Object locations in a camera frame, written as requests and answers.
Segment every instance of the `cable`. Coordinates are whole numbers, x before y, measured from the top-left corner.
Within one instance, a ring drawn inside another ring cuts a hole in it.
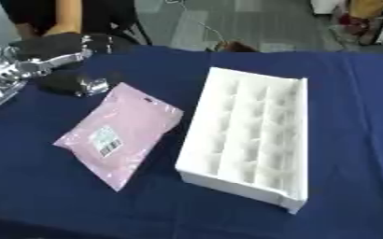
[[[220,42],[225,42],[225,39],[223,38],[222,34],[219,31],[217,31],[217,30],[207,26],[206,24],[204,24],[202,22],[199,22],[198,20],[195,20],[195,19],[189,17],[189,15],[188,15],[189,9],[186,7],[186,4],[184,3],[185,0],[164,0],[164,1],[165,1],[166,4],[179,4],[179,5],[181,5],[183,7],[183,9],[184,9],[184,13],[186,13],[185,14],[186,18],[188,18],[191,21],[194,21],[194,22],[198,23],[199,25],[202,25],[208,31],[216,34],[218,36],[218,39],[220,40]]]

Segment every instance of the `white packaging box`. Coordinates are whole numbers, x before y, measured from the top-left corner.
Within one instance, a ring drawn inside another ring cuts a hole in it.
[[[297,213],[307,200],[307,79],[212,67],[176,169],[185,182]]]

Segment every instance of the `blue fabric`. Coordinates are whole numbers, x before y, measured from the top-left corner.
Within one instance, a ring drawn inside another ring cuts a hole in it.
[[[175,172],[210,65],[309,78],[310,192],[296,216],[183,183]],[[185,110],[185,119],[151,152],[127,187],[115,193],[71,153],[51,145],[103,95],[76,99],[27,87],[0,108],[0,219],[133,239],[381,239],[381,70],[382,56],[343,53],[139,48],[92,59],[84,71],[97,76],[120,71],[128,84]]]

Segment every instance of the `white label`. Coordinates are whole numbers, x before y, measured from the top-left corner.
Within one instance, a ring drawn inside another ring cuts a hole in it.
[[[123,145],[118,135],[108,125],[94,132],[89,139],[104,158]]]

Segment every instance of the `person's hand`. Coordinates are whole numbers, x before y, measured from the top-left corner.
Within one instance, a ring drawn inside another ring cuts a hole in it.
[[[77,27],[73,27],[70,25],[56,24],[55,26],[50,28],[44,35],[57,35],[57,34],[64,34],[64,33],[79,34],[79,29],[77,29]]]

